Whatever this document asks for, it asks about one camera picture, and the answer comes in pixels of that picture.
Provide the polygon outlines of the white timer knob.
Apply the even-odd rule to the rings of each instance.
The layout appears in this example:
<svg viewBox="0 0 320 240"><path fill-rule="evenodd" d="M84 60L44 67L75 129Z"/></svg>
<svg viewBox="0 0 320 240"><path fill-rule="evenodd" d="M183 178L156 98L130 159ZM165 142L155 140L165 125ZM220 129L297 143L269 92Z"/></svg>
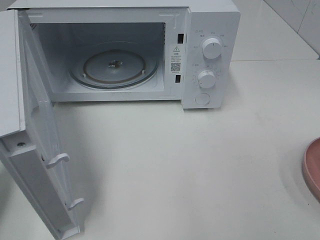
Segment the white timer knob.
<svg viewBox="0 0 320 240"><path fill-rule="evenodd" d="M212 88L217 82L216 73L211 70L203 70L197 76L198 84L203 89Z"/></svg>

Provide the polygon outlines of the white microwave door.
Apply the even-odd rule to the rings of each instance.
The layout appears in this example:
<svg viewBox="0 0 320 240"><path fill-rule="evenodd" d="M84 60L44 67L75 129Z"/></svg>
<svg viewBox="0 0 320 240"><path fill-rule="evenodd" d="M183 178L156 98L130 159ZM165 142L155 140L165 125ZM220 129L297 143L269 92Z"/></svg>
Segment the white microwave door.
<svg viewBox="0 0 320 240"><path fill-rule="evenodd" d="M0 14L0 160L57 240L80 232L38 36L25 10Z"/></svg>

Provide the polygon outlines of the pink plate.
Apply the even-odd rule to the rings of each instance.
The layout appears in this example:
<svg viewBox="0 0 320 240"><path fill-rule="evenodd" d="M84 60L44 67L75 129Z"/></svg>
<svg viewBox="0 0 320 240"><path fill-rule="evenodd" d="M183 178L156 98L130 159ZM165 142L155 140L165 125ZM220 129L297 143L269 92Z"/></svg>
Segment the pink plate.
<svg viewBox="0 0 320 240"><path fill-rule="evenodd" d="M306 148L302 161L304 181L316 198L320 201L320 138L314 139Z"/></svg>

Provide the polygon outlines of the round door release button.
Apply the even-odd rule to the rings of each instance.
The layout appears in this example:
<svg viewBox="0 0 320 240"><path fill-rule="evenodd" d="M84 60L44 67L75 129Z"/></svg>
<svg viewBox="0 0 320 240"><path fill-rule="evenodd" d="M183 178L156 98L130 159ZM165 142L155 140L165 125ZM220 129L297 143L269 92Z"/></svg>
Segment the round door release button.
<svg viewBox="0 0 320 240"><path fill-rule="evenodd" d="M209 104L210 100L211 100L210 95L207 93L201 93L195 97L196 104L202 105L202 106Z"/></svg>

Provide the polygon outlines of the glass turntable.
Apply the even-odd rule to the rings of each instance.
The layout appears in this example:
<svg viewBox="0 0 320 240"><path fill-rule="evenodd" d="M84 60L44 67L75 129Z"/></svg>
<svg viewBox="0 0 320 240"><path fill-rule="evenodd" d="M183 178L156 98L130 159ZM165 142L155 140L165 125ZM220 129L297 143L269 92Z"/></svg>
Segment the glass turntable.
<svg viewBox="0 0 320 240"><path fill-rule="evenodd" d="M124 89L152 78L163 54L162 46L125 41L84 46L75 51L69 74L89 88Z"/></svg>

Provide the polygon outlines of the white microwave oven body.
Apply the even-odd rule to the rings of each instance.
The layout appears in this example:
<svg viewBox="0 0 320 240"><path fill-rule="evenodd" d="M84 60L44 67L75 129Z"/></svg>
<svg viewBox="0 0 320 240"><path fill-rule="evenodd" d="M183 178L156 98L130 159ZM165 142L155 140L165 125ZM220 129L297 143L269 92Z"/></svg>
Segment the white microwave oven body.
<svg viewBox="0 0 320 240"><path fill-rule="evenodd" d="M184 109L218 108L240 22L231 0L17 0L7 10L25 10L38 24L47 62L51 102L120 102L178 100ZM221 55L207 59L201 44L216 36ZM131 42L163 47L163 60L149 80L121 89L96 89L74 80L74 53L85 46ZM217 81L201 88L198 75L213 71ZM210 95L207 105L197 95Z"/></svg>

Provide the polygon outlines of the white power knob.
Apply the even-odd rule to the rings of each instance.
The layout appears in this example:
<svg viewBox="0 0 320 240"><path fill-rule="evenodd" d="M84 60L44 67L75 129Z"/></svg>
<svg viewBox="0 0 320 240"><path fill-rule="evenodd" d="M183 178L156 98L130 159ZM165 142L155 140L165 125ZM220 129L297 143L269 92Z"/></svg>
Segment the white power knob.
<svg viewBox="0 0 320 240"><path fill-rule="evenodd" d="M222 41L217 36L205 39L202 44L202 54L206 59L213 60L222 54Z"/></svg>

